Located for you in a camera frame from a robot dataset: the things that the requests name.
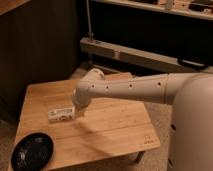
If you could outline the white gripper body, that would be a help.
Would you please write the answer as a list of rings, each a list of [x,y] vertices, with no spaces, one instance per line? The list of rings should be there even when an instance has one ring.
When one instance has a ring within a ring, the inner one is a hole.
[[[75,106],[76,117],[82,117],[85,115],[85,111],[87,110],[87,105],[75,103],[74,106]]]

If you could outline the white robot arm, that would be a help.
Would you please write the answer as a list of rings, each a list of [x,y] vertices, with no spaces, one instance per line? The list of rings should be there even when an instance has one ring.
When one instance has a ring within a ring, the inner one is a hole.
[[[99,69],[79,80],[73,104],[119,98],[172,106],[168,171],[213,171],[213,74],[168,73],[109,81]]]

